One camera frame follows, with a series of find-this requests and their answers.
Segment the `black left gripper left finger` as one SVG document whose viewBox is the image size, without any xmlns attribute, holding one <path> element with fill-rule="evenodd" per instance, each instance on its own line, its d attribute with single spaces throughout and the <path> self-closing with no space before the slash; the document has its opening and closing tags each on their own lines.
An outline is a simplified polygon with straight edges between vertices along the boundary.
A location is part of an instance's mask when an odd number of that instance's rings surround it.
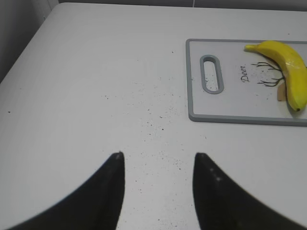
<svg viewBox="0 0 307 230">
<path fill-rule="evenodd" d="M 114 230 L 125 193 L 125 158 L 116 152 L 80 187 L 14 230 Z"/>
</svg>

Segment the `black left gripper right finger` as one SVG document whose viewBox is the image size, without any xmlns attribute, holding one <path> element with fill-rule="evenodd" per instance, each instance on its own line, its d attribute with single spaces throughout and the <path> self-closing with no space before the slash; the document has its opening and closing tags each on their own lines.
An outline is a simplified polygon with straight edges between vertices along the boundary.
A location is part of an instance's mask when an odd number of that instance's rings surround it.
<svg viewBox="0 0 307 230">
<path fill-rule="evenodd" d="M 192 182 L 202 230 L 303 230 L 250 195 L 206 154 L 196 153 Z"/>
</svg>

